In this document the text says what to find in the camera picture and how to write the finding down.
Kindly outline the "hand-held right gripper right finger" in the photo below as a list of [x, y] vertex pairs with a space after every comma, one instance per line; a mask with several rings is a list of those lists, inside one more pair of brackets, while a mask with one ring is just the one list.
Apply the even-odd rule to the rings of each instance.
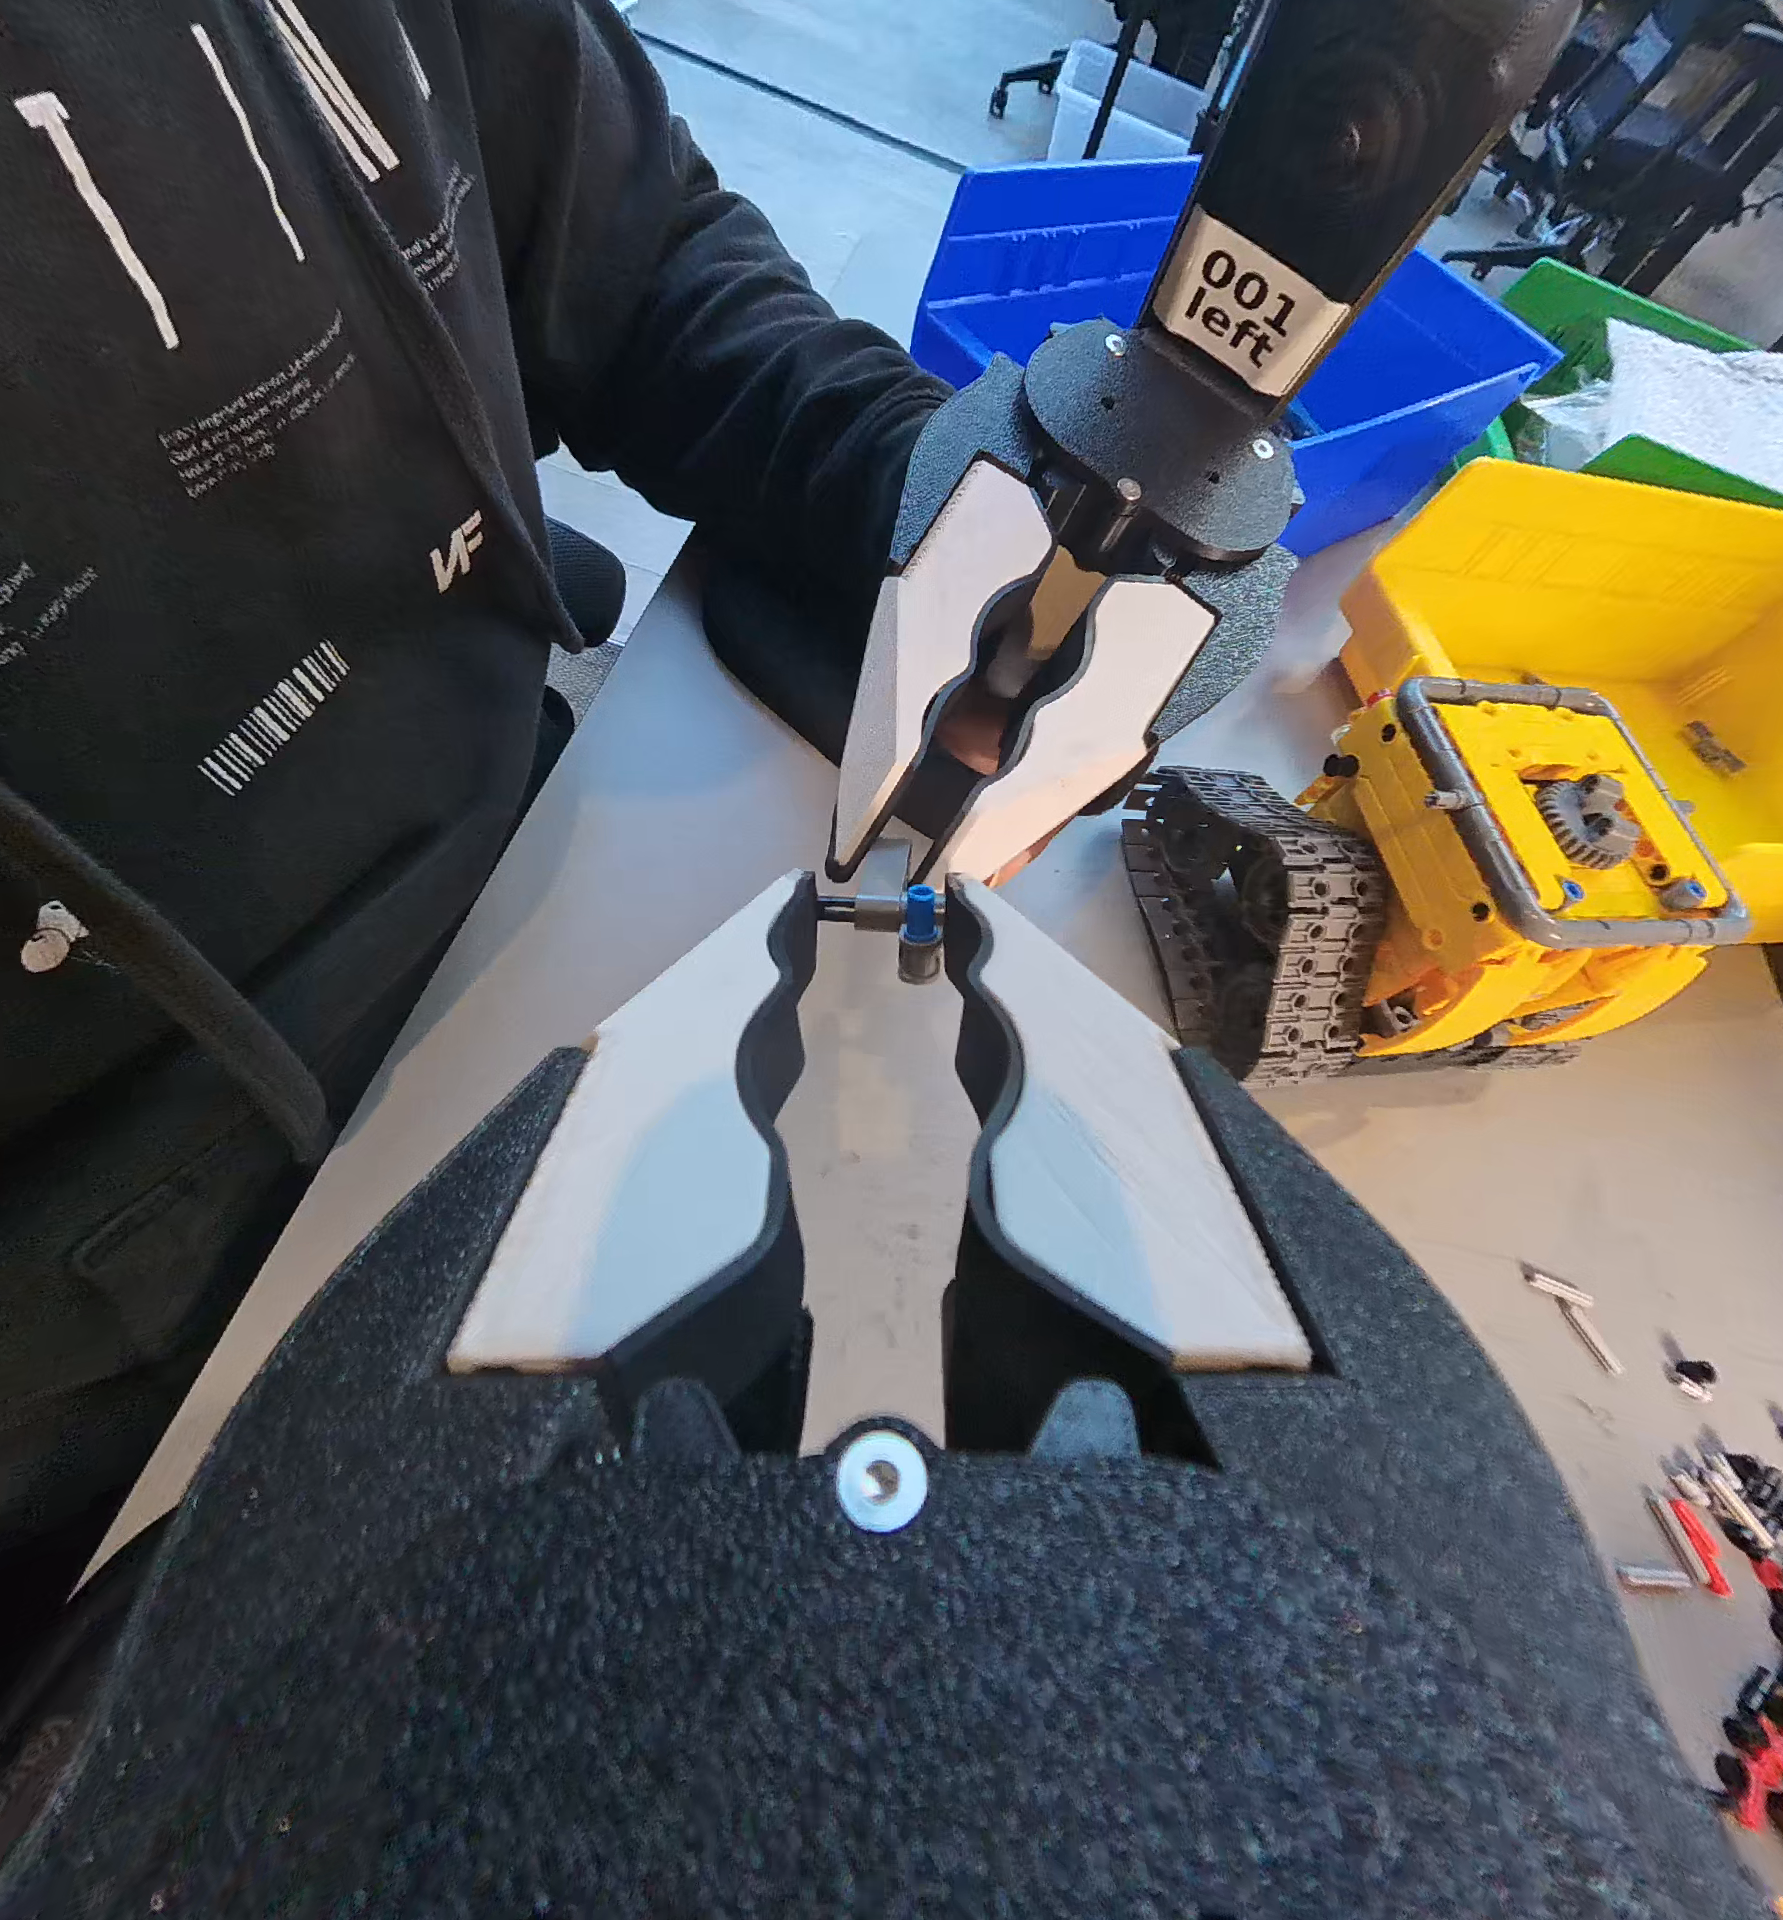
[[947, 1447], [1071, 1458], [1102, 1431], [1214, 1457], [1187, 1382], [1303, 1378], [1314, 1351], [1179, 1043], [982, 881], [951, 881], [944, 936], [977, 1122], [944, 1301]]

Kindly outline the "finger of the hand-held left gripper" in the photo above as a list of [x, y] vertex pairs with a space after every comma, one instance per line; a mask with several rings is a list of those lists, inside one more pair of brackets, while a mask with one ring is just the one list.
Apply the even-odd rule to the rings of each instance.
[[901, 811], [945, 707], [977, 671], [990, 616], [1030, 604], [1052, 547], [1030, 483], [977, 457], [883, 579], [837, 772], [828, 878], [854, 878]]
[[1217, 625], [1214, 610], [1173, 584], [1105, 584], [1081, 621], [1071, 671], [1026, 698], [998, 772], [973, 791], [951, 828], [947, 878], [1000, 883], [1033, 849], [1133, 779]]

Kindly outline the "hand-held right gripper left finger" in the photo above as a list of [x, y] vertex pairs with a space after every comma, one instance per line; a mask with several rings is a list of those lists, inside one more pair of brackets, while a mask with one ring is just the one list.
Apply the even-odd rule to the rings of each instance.
[[629, 1428], [664, 1381], [760, 1439], [788, 1418], [806, 1254], [778, 1119], [806, 1071], [817, 890], [787, 874], [577, 1051], [446, 1363], [591, 1381]]

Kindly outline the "yellow toy tracked robot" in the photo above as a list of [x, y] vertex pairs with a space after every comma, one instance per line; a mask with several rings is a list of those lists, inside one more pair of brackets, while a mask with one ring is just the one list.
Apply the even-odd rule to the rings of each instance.
[[1563, 1061], [1753, 938], [1688, 808], [1585, 689], [1411, 675], [1296, 799], [1154, 770], [1121, 852], [1179, 1043], [1256, 1091]]

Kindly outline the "grey desk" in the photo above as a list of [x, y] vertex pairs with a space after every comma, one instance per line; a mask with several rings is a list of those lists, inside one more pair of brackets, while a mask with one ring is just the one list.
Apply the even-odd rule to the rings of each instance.
[[[577, 1051], [825, 890], [834, 770], [699, 596], [683, 560], [152, 1458], [130, 1516], [181, 1504], [0, 1917], [1770, 1917], [1694, 1759], [1745, 1632], [1613, 1581], [1657, 1458], [1783, 1404], [1754, 948], [1549, 1071], [1181, 1058], [1314, 1351], [1187, 1382], [1210, 1458], [947, 1447], [959, 999], [834, 927], [788, 1428], [451, 1375]], [[998, 895], [1172, 1037], [1116, 817]]]

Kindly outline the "person's left hand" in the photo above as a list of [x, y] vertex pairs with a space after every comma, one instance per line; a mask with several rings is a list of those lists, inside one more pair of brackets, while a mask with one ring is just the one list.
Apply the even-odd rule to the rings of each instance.
[[969, 682], [944, 707], [930, 747], [969, 769], [979, 779], [998, 772], [1007, 753], [1013, 703], [987, 685]]

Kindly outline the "blue box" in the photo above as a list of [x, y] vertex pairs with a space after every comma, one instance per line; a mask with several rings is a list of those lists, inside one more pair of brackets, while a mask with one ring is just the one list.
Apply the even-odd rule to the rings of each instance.
[[[1023, 364], [1055, 325], [1133, 322], [1184, 212], [1194, 157], [968, 170], [917, 302], [910, 354], [954, 389]], [[1477, 283], [1411, 252], [1293, 403], [1311, 556], [1394, 518], [1557, 366]]]

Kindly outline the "white bin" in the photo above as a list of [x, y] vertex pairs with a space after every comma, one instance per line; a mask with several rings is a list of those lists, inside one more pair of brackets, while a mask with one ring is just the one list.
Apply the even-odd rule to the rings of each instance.
[[[1095, 40], [1076, 40], [1052, 82], [1054, 122], [1048, 162], [1084, 159], [1102, 94], [1116, 65], [1116, 49]], [[1190, 157], [1191, 133], [1205, 104], [1205, 86], [1167, 77], [1133, 60], [1116, 94], [1098, 159]]]

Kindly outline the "black office chair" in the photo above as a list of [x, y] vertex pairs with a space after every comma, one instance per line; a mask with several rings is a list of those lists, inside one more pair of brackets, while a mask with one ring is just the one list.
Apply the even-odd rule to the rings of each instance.
[[[1201, 120], [1210, 103], [1214, 74], [1219, 74], [1228, 49], [1234, 46], [1234, 28], [1249, 8], [1249, 4], [1240, 3], [1114, 4], [1116, 28], [1105, 40], [1098, 42], [1116, 49], [1116, 65], [1102, 94], [1102, 109], [1087, 139], [1084, 159], [1098, 159], [1095, 154], [1111, 118], [1116, 94], [1133, 60], [1143, 60], [1154, 71], [1191, 86], [1205, 86]], [[989, 118], [995, 122], [1004, 120], [1013, 93], [1028, 89], [1038, 89], [1038, 93], [1046, 94], [1054, 109], [1052, 82], [1059, 77], [1068, 48], [1071, 44], [1055, 48], [1038, 63], [1000, 72], [989, 96]]]
[[1661, 300], [1698, 244], [1783, 213], [1783, 13], [1588, 7], [1485, 170], [1524, 215], [1451, 255], [1477, 280], [1556, 261]]

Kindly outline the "green bin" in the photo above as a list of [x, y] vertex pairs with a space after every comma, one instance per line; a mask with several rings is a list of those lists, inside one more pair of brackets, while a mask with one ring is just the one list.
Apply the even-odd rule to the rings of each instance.
[[1520, 434], [1526, 427], [1526, 401], [1535, 394], [1563, 393], [1578, 366], [1591, 366], [1602, 348], [1602, 327], [1620, 316], [1656, 327], [1678, 341], [1706, 344], [1717, 349], [1759, 349], [1725, 331], [1688, 319], [1647, 298], [1622, 292], [1595, 276], [1554, 261], [1539, 263], [1503, 298], [1506, 311], [1537, 332], [1557, 355], [1556, 366], [1539, 376], [1503, 415], [1499, 427], [1480, 445], [1501, 458], [1530, 460], [1522, 453]]

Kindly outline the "wide yellow bin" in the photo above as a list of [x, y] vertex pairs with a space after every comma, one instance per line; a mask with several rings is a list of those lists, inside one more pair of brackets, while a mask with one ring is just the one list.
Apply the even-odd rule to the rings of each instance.
[[1411, 674], [1602, 695], [1783, 945], [1783, 513], [1477, 460], [1339, 596], [1361, 697]]

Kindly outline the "white cloth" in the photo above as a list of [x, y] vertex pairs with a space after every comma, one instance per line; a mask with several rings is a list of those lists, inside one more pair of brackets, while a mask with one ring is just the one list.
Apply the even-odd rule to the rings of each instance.
[[1783, 509], [1783, 354], [1717, 349], [1613, 316], [1563, 393], [1526, 401], [1549, 469]]

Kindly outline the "pile of small building pieces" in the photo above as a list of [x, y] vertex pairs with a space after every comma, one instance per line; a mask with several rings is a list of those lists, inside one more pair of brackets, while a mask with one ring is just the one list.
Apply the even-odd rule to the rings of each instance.
[[1613, 1581], [1622, 1600], [1698, 1602], [1745, 1632], [1746, 1651], [1715, 1668], [1698, 1785], [1736, 1839], [1783, 1857], [1783, 1468], [1703, 1426], [1657, 1458], [1638, 1507], [1657, 1548], [1617, 1556]]

